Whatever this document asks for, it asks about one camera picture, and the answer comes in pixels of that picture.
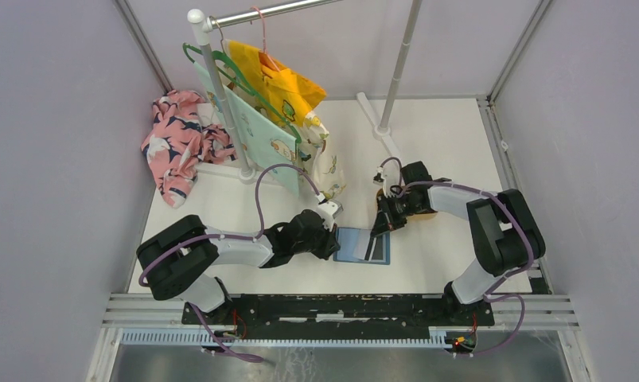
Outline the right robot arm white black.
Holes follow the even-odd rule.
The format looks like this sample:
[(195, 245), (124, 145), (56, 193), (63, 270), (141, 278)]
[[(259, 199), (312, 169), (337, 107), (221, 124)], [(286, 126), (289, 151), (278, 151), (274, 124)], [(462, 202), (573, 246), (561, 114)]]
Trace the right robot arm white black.
[(545, 254), (544, 238), (518, 189), (491, 193), (433, 178), (422, 162), (401, 166), (395, 183), (379, 166), (373, 181), (380, 191), (372, 238), (403, 228), (413, 216), (444, 212), (468, 222), (475, 258), (442, 294), (442, 316), (452, 325), (464, 323), (473, 304), (487, 302), (508, 278)]

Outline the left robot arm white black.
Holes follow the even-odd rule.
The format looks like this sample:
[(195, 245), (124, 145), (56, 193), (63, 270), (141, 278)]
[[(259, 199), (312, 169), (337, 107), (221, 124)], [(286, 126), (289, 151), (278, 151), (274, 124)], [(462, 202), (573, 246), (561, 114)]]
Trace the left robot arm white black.
[(339, 248), (337, 228), (327, 228), (324, 219), (309, 209), (263, 230), (259, 237), (211, 228), (199, 216), (188, 215), (137, 248), (142, 267), (138, 283), (149, 288), (154, 299), (179, 298), (218, 325), (230, 318), (232, 304), (224, 282), (205, 274), (209, 267), (281, 267), (295, 255), (328, 259)]

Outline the white card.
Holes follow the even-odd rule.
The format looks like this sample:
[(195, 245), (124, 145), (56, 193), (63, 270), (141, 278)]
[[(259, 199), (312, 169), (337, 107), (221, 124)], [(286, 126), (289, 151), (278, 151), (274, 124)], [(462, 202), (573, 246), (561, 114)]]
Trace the white card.
[(369, 262), (372, 250), (372, 240), (373, 238), (369, 231), (360, 231), (356, 238), (353, 257), (360, 261)]

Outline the grey card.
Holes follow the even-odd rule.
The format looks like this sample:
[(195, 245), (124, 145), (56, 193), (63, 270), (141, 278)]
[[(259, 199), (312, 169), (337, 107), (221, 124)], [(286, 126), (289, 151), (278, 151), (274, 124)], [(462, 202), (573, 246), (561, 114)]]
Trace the grey card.
[(377, 236), (372, 240), (370, 260), (376, 263), (384, 263), (387, 258), (387, 238), (385, 235)]

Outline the blue leather card holder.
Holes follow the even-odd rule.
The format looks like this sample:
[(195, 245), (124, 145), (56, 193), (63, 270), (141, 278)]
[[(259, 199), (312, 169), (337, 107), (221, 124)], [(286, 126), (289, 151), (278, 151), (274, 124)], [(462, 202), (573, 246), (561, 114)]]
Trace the blue leather card holder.
[(389, 265), (391, 262), (389, 233), (375, 237), (368, 229), (339, 228), (337, 240), (340, 248), (333, 254), (335, 262), (371, 265)]

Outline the tan oval card tray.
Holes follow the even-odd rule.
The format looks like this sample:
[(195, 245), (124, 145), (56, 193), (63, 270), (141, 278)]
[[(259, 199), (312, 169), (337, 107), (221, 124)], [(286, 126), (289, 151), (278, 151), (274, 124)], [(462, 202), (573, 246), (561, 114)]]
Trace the tan oval card tray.
[[(378, 192), (376, 196), (383, 196), (381, 191)], [(408, 190), (405, 191), (402, 196), (396, 196), (399, 199), (403, 199), (408, 207), (409, 216), (421, 216), (421, 215), (430, 215), (435, 213), (435, 211), (431, 207), (431, 202), (429, 198), (428, 191), (426, 189), (422, 190)]]

